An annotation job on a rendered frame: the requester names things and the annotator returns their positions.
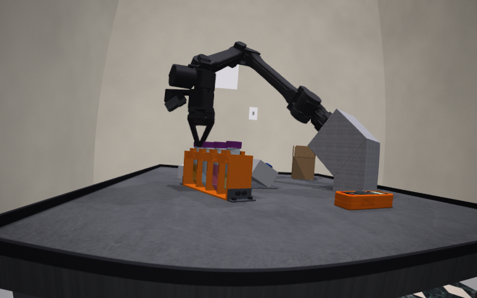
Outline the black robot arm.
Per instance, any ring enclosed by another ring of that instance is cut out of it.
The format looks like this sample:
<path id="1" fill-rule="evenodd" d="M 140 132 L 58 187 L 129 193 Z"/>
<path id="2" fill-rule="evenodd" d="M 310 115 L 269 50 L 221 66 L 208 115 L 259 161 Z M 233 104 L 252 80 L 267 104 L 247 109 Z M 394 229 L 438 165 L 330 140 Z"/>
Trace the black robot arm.
<path id="1" fill-rule="evenodd" d="M 199 54 L 194 56 L 188 66 L 173 64 L 169 73 L 169 86 L 187 88 L 189 90 L 166 89 L 164 102 L 167 110 L 173 110 L 186 104 L 188 107 L 201 107 L 203 90 L 215 91 L 216 72 L 226 68 L 234 68 L 237 64 L 249 66 L 268 81 L 286 100 L 291 115 L 304 124 L 311 120 L 319 132 L 323 124 L 332 115 L 320 103 L 322 100 L 305 86 L 297 89 L 276 70 L 270 67 L 258 51 L 246 47 L 243 42 L 235 42 L 228 50 L 209 56 Z M 176 66 L 177 65 L 177 66 Z M 196 66 L 197 65 L 197 66 Z M 199 68 L 199 69 L 197 69 Z M 208 70 L 208 71 L 206 71 Z M 194 89 L 192 89 L 194 87 Z"/>

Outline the brown cardboard box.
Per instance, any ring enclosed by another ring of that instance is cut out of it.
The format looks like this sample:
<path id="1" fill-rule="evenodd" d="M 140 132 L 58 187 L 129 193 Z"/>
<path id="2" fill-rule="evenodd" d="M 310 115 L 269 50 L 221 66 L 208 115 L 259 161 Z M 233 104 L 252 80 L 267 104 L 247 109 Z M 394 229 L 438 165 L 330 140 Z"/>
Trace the brown cardboard box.
<path id="1" fill-rule="evenodd" d="M 315 157 L 308 146 L 293 147 L 292 179 L 314 180 Z"/>

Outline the black table edge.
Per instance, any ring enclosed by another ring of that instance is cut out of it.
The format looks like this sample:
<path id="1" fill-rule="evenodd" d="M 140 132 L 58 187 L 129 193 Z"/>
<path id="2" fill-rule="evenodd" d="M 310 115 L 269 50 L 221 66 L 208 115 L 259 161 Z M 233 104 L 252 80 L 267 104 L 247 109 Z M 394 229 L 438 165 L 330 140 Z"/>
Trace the black table edge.
<path id="1" fill-rule="evenodd" d="M 178 168 L 178 165 L 155 165 L 8 212 L 0 213 L 0 227 L 159 167 Z M 477 203 L 380 185 L 377 185 L 377 189 L 477 209 Z M 474 253 L 477 253 L 477 241 L 381 258 L 327 265 L 254 269 L 197 268 L 106 258 L 0 238 L 1 256 L 110 277 L 180 285 L 218 287 L 291 285 L 338 280 L 425 265 Z"/>

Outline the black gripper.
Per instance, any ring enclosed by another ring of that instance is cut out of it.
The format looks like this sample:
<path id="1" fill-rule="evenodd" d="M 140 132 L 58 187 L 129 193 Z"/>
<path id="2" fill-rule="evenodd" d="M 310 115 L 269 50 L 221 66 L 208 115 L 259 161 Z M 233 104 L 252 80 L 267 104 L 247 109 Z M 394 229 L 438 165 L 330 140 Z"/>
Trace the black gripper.
<path id="1" fill-rule="evenodd" d="M 202 97 L 202 107 L 188 107 L 188 112 L 191 115 L 188 115 L 188 123 L 195 141 L 195 145 L 202 147 L 203 142 L 206 141 L 213 125 L 215 122 L 215 113 L 214 113 L 214 91 L 203 90 Z M 195 111 L 196 110 L 196 111 Z M 199 140 L 196 126 L 206 126 L 205 131 L 202 135 L 201 140 Z"/>

